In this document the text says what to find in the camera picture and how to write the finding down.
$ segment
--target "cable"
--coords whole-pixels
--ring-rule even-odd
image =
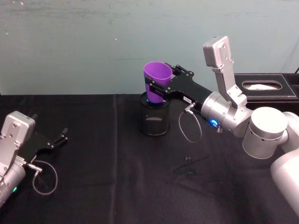
[[[43,192],[40,192],[37,188],[36,188],[36,186],[35,186],[35,180],[36,180],[36,175],[33,177],[33,180],[32,180],[32,186],[33,186],[33,189],[38,193],[38,194],[40,194],[40,195],[50,195],[50,194],[52,194],[55,190],[56,190],[56,188],[57,188],[57,184],[58,184],[58,175],[57,175],[57,172],[56,172],[56,170],[55,170],[55,168],[51,165],[51,164],[49,164],[48,162],[45,162],[45,161],[41,161],[41,160],[34,160],[34,162],[40,162],[40,163],[44,163],[44,164],[47,164],[48,166],[50,166],[51,168],[52,168],[52,170],[54,171],[54,174],[55,174],[55,186],[54,186],[54,189],[52,190],[52,191],[50,191],[50,192],[47,192],[47,193],[43,193]]]
[[[191,142],[191,143],[196,143],[196,142],[200,141],[202,139],[202,130],[201,130],[201,126],[200,126],[200,123],[199,123],[197,117],[194,115],[194,113],[192,113],[193,117],[195,118],[195,120],[196,120],[196,122],[198,124],[199,130],[200,130],[200,137],[199,137],[198,140],[192,141],[192,140],[188,139],[188,137],[186,136],[186,134],[184,133],[184,131],[183,131],[182,127],[181,127],[181,117],[182,117],[183,113],[184,112],[181,112],[181,114],[178,117],[178,126],[179,126],[179,129],[181,130],[183,136],[187,139],[188,142]]]

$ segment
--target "label sticker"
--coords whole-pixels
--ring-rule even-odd
[[[192,101],[190,99],[188,99],[187,97],[183,97],[183,100],[186,101],[186,102],[188,102],[189,104],[192,103]]]

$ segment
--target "blue led light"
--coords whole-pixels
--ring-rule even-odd
[[[210,120],[210,124],[211,124],[212,126],[214,126],[214,127],[217,127],[217,126],[218,126],[218,122],[215,121],[215,120],[213,120],[213,119]]]

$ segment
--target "gray bracket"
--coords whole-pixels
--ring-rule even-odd
[[[3,177],[14,163],[21,145],[31,136],[35,121],[14,111],[6,116],[0,136],[0,177]]]
[[[206,65],[215,72],[219,93],[231,101],[234,108],[246,105],[246,96],[235,84],[234,60],[231,59],[228,37],[214,37],[204,44],[203,50]]]

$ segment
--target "robotic arm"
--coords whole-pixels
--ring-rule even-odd
[[[0,208],[26,175],[25,169],[42,169],[32,164],[42,149],[52,150],[67,141],[64,129],[57,140],[50,141],[33,132],[34,119],[15,111],[6,116],[0,135]]]
[[[192,80],[194,73],[179,65],[171,67],[175,77],[163,86],[150,78],[145,82],[150,91],[165,100],[179,99],[187,103],[185,112],[198,113],[217,128],[242,137],[246,153],[257,159],[271,157],[281,145],[286,154],[271,166],[271,175],[296,214],[299,216],[299,117],[291,112],[260,107],[246,107],[247,98],[235,84],[227,36],[214,37],[203,46],[206,64],[216,74],[219,92],[211,92]]]

